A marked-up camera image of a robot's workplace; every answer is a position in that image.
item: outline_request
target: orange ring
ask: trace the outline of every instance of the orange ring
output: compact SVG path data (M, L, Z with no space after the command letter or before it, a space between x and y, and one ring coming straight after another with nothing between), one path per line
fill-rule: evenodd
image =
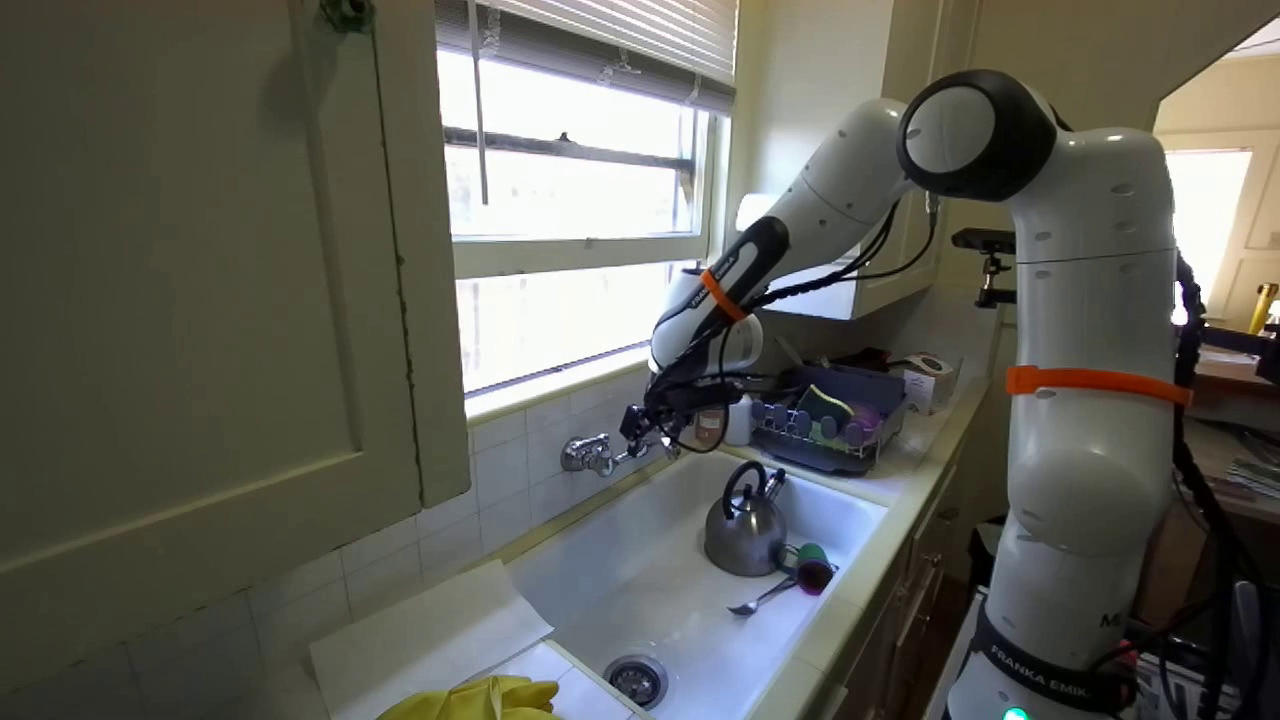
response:
M738 308L738 299L722 290L722 282L704 270L704 292L718 299L718 308L727 318L727 322L743 322L749 311Z
M1035 369L1035 365L1019 365L1007 369L1004 378L1004 394L1007 398L1027 398L1039 389L1101 389L1101 394L1123 394L1123 398L1156 398L1163 406L1189 406L1194 394L1153 382L1153 378L1128 378L1128 374L1101 374L1101 369Z

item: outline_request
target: cable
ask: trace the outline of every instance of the cable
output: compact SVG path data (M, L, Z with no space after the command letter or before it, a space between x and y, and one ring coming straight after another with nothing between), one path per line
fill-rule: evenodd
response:
M1197 646L1180 646L1180 642L1169 642L1172 649L1180 649L1184 656L1199 656L1206 663L1206 649ZM1177 720L1189 720L1189 695L1169 688L1169 653L1161 653L1156 662L1156 676L1161 676L1161 693L1163 693L1163 709L1177 717Z
M937 200L932 200L932 198L926 200L926 218L930 218L930 236L926 236L926 245L920 245L906 265L883 270L883 271L861 271L871 257L882 257L882 247L883 247L887 236L892 236L892 221L897 221L897 205L892 205L892 214L887 214L883 224L877 228L871 245L868 245L861 257L852 257L846 270L835 270L835 271L830 271L830 277L817 277L817 282L804 282L804 283L787 283L787 290L766 292L762 299L754 299L754 305L743 305L743 308L758 311L758 308L766 308L766 305L777 305L777 299L787 299L787 298L809 298L809 292L820 292L820 290L830 290L830 283L846 283L846 282L883 282L883 277L900 277L900 271L915 270L915 265L930 257L932 239L937 239Z
M850 282L850 271L856 271L856 270L866 270L871 257L882 257L882 247L883 247L887 236L892 236L892 221L897 221L897 205L892 205L887 218L882 221L877 236L871 236L846 270L835 270L835 271L830 271L830 277L820 277L820 282L809 282L809 283L793 283L793 290L780 290L780 292L766 292L766 298L758 298L758 299L743 299L740 308L754 318L758 308L777 305L777 299L785 299L785 298L802 298L802 292L817 292L817 290L830 290L830 283L835 283L835 282ZM694 335L694 346L689 346L674 365L656 369L649 394L669 394L669 389L678 389L678 374L681 374L689 362L695 362L695 351L704 351L711 341L722 341L718 382L727 382L727 374L726 374L727 329L733 329L733 325L726 325L726 329L718 329L718 333L708 333L708 335Z
M1199 333L1206 333L1206 299L1199 299L1199 283L1197 271L1184 257L1177 257L1177 283L1184 292L1184 311L1189 325L1180 333L1180 347L1177 347L1177 383L1194 389L1197 383L1197 365L1199 365ZM1212 621L1212 653L1206 662L1206 693L1199 693L1199 720L1217 720L1217 704L1219 704L1219 688L1229 682L1229 656L1234 656L1234 583L1237 575L1252 580L1252 587L1260 593L1260 656L1256 669L1247 676L1247 693L1240 702L1240 713L1247 713L1256 704L1266 669L1270 669L1270 637L1271 637L1271 611L1270 611L1270 597L1260 583L1260 569L1252 560L1252 553L1243 550L1243 542L1237 536L1229 513L1217 504L1194 449L1184 435L1184 410L1177 410L1177 426L1172 426L1172 466L1180 473L1180 485L1194 494L1194 502L1199 504L1206 525L1212 528L1217 542L1217 621Z

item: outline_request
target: black cable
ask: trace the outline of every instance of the black cable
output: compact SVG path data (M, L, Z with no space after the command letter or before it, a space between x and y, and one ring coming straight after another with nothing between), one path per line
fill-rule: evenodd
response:
M868 247L877 247L871 257L882 257L883 239L892 236L892 221L897 221L897 205L892 205L892 214L883 218L882 233L868 245ZM820 290L842 283L842 282L887 282L887 277L900 277L900 271L915 270L930 257L932 245L937 245L937 214L930 208L930 236L906 265L883 270L883 271L861 271L871 257L856 257L856 262L850 262L846 270L835 270L830 277L817 277L809 283L787 283L780 292L762 298L758 305L749 305L749 311L758 311L762 305L787 299L787 298L820 292Z
M1184 656L1199 656L1199 663L1206 663L1206 649L1180 646L1180 642L1169 642L1169 646L1180 649ZM1169 649L1163 649L1161 662L1156 662L1156 676L1161 676L1163 709L1169 709L1177 720L1189 720L1189 695L1172 695L1172 688L1169 688Z
M892 236L892 221L897 221L897 205L892 205L887 218L882 221L882 228L877 228L877 236L868 239L868 247L861 247L850 265L832 270L830 277L804 282L804 283L787 283L787 290L777 290L777 292L762 292L758 299L743 305L743 311L754 318L754 311L766 308L766 305L777 305L777 299L787 299L787 298L809 298L809 292L820 292L820 290L830 290L830 283L850 282L856 270L866 270L868 262L882 257L882 247L883 247L887 236Z
M1184 604L1180 611L1169 616L1163 627L1144 632L1144 637L1138 637L1138 642L1128 642L1128 646L1116 646L1116 649L1110 649L1106 656L1098 656L1098 662L1087 663L1087 671L1101 671L1106 663L1111 663L1111 662L1122 662L1122 656L1128 656L1128 653L1147 653L1147 649L1169 646L1180 627L1189 627L1194 621L1199 621L1212 604L1217 604L1217 597L1206 597L1206 600Z
M1184 325L1180 347L1177 347L1177 383L1194 389L1197 365L1199 365L1199 335L1206 335L1206 299L1199 299L1197 271L1184 257L1177 257L1177 283L1184 292L1184 311L1189 311L1189 325ZM1237 536L1229 513L1212 498L1212 488L1189 449L1184 410L1177 410L1177 426L1172 426L1172 466L1180 473L1180 485L1199 504L1199 517L1212 528L1212 546L1217 546L1217 621L1212 621L1212 653L1206 662L1199 720L1217 720L1219 688L1229 682L1237 575L1252 580L1260 593L1260 656L1256 656L1256 669L1252 669L1243 702L1240 702L1240 717L1247 717L1256 704L1256 693L1260 693L1260 676L1270 669L1270 637L1271 637L1270 597L1266 597L1260 569L1256 569L1252 553Z

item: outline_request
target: window sill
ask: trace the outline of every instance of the window sill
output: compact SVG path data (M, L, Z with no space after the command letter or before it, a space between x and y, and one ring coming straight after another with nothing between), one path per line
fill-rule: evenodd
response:
M593 365L579 365L579 369L563 369L555 378L537 378L530 383L512 383L512 389L502 389L502 394L469 398L464 401L469 406L469 426L517 414L517 410L530 410L530 406L541 406L541 401L548 401L555 394L571 394L579 383L596 383L596 382L610 382L610 378L636 374L636 369L644 369L644 356L649 356L649 347L632 347L632 351L617 351L617 356L603 356L603 362L593 362Z

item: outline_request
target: sink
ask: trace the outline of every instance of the sink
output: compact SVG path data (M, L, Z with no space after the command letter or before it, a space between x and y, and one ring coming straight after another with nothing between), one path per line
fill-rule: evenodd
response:
M601 676L656 695L652 717L749 717L754 702L796 653L824 597L785 593L754 621L727 608L780 575L727 575L704 550L704 513L740 457L683 457L584 525L512 560L524 600ZM832 494L804 473L780 488L787 546L820 546L842 583L883 520L882 504Z

